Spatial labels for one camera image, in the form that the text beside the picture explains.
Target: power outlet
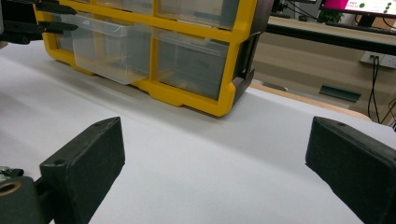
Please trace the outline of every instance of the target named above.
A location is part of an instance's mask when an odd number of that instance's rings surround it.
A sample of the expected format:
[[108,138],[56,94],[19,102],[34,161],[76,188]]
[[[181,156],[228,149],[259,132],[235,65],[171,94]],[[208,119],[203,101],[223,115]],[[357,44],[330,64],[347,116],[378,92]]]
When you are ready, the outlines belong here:
[[373,63],[374,62],[374,57],[378,56],[379,61],[381,62],[382,59],[384,58],[384,54],[381,53],[376,53],[376,52],[371,52],[371,51],[365,51],[363,55],[361,55],[361,62],[362,63]]
[[396,56],[393,55],[385,55],[384,58],[381,60],[379,65],[396,68]]

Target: white table surface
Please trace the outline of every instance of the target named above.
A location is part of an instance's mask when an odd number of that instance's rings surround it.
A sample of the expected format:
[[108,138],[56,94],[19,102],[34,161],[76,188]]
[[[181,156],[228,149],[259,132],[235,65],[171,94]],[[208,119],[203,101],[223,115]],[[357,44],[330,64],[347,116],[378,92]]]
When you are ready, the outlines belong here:
[[396,148],[391,128],[248,89],[221,119],[55,62],[42,42],[0,50],[0,165],[38,165],[120,116],[126,164],[91,223],[361,223],[304,156],[312,118]]

